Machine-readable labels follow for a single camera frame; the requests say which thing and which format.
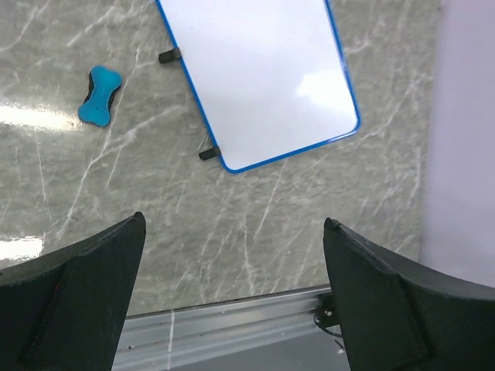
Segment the blue-framed small whiteboard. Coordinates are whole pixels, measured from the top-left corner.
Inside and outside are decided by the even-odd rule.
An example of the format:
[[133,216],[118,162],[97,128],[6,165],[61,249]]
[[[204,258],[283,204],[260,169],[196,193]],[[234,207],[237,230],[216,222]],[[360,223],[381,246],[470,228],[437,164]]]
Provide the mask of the blue-framed small whiteboard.
[[360,112],[328,1],[157,4],[222,166],[240,173],[347,138]]

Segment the blue whiteboard eraser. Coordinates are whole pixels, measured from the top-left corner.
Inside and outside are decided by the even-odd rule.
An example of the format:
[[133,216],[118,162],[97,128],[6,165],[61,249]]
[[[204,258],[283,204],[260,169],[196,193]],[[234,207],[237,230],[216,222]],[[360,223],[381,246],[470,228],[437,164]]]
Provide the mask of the blue whiteboard eraser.
[[122,84],[121,75],[105,66],[94,66],[89,72],[88,94],[77,110],[77,116],[85,123],[100,128],[111,122],[111,105]]

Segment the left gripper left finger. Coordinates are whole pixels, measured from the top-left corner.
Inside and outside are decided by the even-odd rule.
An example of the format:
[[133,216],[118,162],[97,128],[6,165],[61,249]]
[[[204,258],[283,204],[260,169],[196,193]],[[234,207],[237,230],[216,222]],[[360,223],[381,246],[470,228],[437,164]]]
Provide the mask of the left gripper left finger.
[[109,370],[145,244],[142,213],[1,271],[3,370]]

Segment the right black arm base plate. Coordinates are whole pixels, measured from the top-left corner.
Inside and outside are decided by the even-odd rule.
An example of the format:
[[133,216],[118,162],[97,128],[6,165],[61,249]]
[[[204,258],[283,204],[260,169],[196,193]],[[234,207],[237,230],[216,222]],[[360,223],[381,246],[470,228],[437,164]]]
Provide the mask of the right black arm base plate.
[[324,329],[336,326],[340,323],[336,314],[334,297],[331,292],[319,294],[317,296],[313,320],[319,328]]

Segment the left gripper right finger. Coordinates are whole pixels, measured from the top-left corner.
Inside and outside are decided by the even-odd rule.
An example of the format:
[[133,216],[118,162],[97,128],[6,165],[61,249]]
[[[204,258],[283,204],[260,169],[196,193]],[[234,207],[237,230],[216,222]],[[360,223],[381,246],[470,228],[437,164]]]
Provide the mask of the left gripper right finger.
[[323,249],[352,370],[492,370],[494,289],[423,266],[331,218]]

